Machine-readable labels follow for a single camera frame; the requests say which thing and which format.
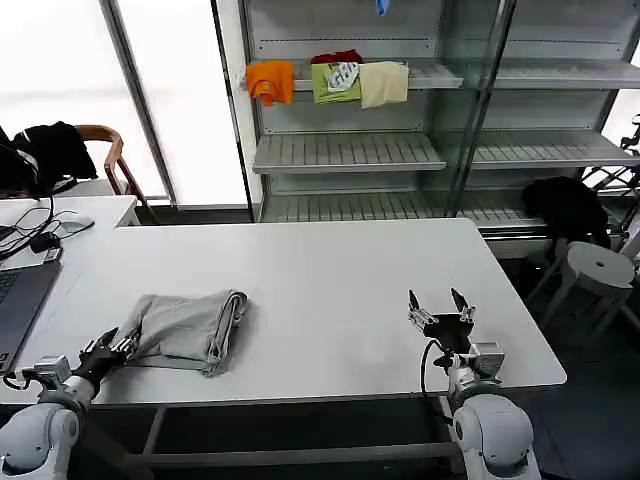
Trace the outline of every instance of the laptop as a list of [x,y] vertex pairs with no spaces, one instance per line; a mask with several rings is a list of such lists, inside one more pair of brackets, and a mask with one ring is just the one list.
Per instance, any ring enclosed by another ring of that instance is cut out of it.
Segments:
[[13,367],[60,266],[53,261],[0,271],[0,374]]

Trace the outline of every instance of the computer mouse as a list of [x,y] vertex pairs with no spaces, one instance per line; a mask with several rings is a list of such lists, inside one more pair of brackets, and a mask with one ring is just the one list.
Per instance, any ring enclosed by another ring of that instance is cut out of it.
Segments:
[[95,220],[84,215],[65,215],[63,218],[58,218],[58,221],[60,222],[60,228],[63,228],[67,233],[87,230],[96,223]]

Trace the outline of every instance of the white desk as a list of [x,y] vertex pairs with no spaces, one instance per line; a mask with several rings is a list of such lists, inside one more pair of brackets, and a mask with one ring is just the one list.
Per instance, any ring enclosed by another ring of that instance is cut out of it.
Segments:
[[[49,297],[44,304],[38,318],[36,319],[27,346],[30,342],[35,342],[41,335],[50,335],[48,326],[53,314],[60,305],[66,302],[67,296],[73,288],[80,282],[88,269],[94,263],[95,258],[102,255],[104,243],[102,238],[109,236],[118,226],[129,225],[136,221],[135,208],[136,198],[133,196],[108,196],[108,197],[54,197],[54,213],[63,210],[72,210],[80,215],[90,217],[95,221],[95,225],[78,235],[62,240],[64,252],[61,257],[62,269],[56,279]],[[2,200],[0,201],[0,225],[13,225],[27,210],[33,207],[49,208],[49,200],[40,202],[35,200]],[[39,225],[46,220],[49,212],[38,210],[29,213],[25,221],[20,222],[22,227],[32,227]],[[64,218],[71,218],[70,214],[65,214]],[[28,265],[39,265],[44,260],[45,253],[34,254],[29,247],[25,248],[15,256],[7,259],[0,266],[0,270],[23,267]],[[77,352],[70,357],[77,360]],[[16,366],[23,365],[18,359]],[[29,403],[35,400],[36,391],[19,403]]]
[[[80,215],[92,218],[95,225],[81,234],[63,241],[64,257],[77,259],[83,250],[91,250],[96,239],[105,233],[113,232],[116,227],[131,224],[135,220],[136,198],[131,195],[108,197],[54,197],[54,213],[63,210],[78,212]],[[49,208],[49,200],[40,201],[30,199],[0,200],[0,225],[13,225],[27,210],[34,207]],[[37,210],[20,222],[22,227],[35,227],[46,220],[49,212]],[[72,214],[64,214],[65,219],[71,219]],[[8,268],[38,265],[44,260],[45,253],[34,254],[30,248],[11,257],[0,265],[1,270]]]
[[[407,319],[408,289],[433,313],[453,311],[455,287],[477,306],[474,341],[506,353],[505,387],[560,384],[566,375],[474,224],[466,219],[120,228],[97,239],[93,265],[19,364],[67,355],[121,325],[144,293],[204,295],[225,288],[253,302],[230,371],[125,368],[102,404],[229,404],[377,398],[420,391],[425,339]],[[431,392],[447,379],[431,366]],[[37,389],[0,389],[27,403]]]

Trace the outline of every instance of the folded towel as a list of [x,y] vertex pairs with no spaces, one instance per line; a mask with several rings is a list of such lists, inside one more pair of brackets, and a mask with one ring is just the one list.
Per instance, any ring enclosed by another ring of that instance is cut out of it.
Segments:
[[268,61],[247,66],[247,86],[252,98],[265,107],[273,102],[293,103],[293,63]]
[[140,331],[127,365],[199,370],[213,377],[246,308],[247,296],[234,290],[195,299],[143,295],[120,329],[122,335]]
[[360,99],[357,63],[320,63],[311,65],[315,103],[348,102]]
[[360,65],[362,108],[407,101],[409,67],[397,62]]

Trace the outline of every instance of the metal shelf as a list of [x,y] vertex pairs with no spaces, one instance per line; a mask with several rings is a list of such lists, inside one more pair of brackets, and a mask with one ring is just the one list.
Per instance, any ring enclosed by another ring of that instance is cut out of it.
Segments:
[[[312,91],[311,65],[308,60],[293,60],[294,90]],[[462,77],[434,60],[412,60],[409,65],[409,90],[460,88]]]
[[266,196],[263,223],[405,220],[434,218],[441,211],[419,192],[348,193]]
[[526,212],[521,190],[468,190],[464,192],[458,217],[482,227],[543,227],[541,218]]
[[505,59],[497,89],[640,88],[640,69],[620,61]]
[[496,130],[480,134],[471,168],[631,166],[640,159],[588,130]]
[[258,174],[441,170],[445,163],[423,133],[263,135]]

